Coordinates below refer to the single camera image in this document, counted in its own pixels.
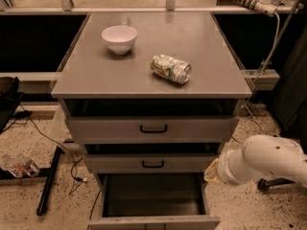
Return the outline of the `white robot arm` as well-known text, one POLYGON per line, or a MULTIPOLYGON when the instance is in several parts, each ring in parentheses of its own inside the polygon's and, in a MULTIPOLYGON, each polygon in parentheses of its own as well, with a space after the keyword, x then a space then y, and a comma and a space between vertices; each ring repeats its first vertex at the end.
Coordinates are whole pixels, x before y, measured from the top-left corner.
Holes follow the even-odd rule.
POLYGON ((307 155, 292 139, 253 135, 239 149, 214 159, 203 179, 220 186, 236 187, 251 179, 271 175, 307 187, 307 155))

